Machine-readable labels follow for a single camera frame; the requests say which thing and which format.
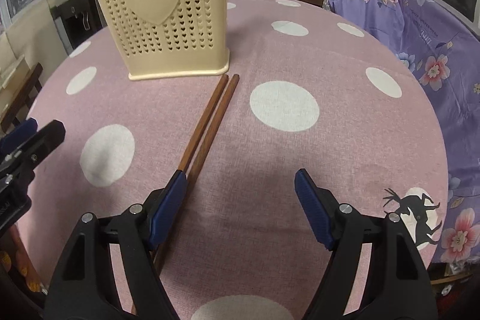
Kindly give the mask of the dark wooden stool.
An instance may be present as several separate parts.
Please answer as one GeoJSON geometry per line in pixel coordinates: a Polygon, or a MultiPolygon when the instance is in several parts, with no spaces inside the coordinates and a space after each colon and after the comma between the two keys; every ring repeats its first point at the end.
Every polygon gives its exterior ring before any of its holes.
{"type": "Polygon", "coordinates": [[[3,133],[9,132],[11,127],[17,127],[20,124],[18,114],[24,106],[29,109],[32,107],[33,99],[30,94],[33,90],[37,93],[41,92],[42,72],[43,66],[38,63],[23,76],[13,76],[16,79],[13,81],[13,89],[1,90],[1,131],[3,133]]]}

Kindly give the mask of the white water dispenser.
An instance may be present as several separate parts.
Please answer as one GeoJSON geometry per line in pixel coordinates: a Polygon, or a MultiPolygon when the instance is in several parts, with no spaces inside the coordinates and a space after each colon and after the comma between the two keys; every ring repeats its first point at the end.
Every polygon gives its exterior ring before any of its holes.
{"type": "Polygon", "coordinates": [[[103,28],[97,0],[47,0],[60,40],[68,54],[103,28]]]}

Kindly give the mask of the pink polka dot tablecloth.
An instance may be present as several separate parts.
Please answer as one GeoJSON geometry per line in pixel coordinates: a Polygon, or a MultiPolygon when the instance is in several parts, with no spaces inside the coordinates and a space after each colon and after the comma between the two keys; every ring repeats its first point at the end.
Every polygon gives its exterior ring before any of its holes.
{"type": "MultiPolygon", "coordinates": [[[[308,171],[363,214],[402,215],[425,262],[446,214],[448,169],[424,89],[377,39],[289,0],[229,0],[239,82],[182,212],[161,279],[182,319],[300,319],[329,253],[294,190],[308,171]]],[[[44,83],[30,115],[64,123],[18,227],[44,283],[78,219],[112,216],[162,188],[218,80],[131,81],[108,29],[44,83]]]]}

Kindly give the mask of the beige plastic utensil holder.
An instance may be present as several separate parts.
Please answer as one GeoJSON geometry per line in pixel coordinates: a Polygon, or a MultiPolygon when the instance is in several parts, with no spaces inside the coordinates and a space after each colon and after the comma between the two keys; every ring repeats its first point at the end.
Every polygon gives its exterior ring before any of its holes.
{"type": "Polygon", "coordinates": [[[230,67],[227,0],[97,0],[131,80],[230,67]]]}

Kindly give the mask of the purple floral cloth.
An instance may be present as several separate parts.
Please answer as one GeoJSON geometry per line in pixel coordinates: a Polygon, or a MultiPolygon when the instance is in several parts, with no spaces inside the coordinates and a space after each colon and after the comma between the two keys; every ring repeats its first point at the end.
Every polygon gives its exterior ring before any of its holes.
{"type": "Polygon", "coordinates": [[[479,40],[433,0],[328,0],[417,79],[438,118],[448,160],[447,215],[433,260],[479,260],[479,40]]]}

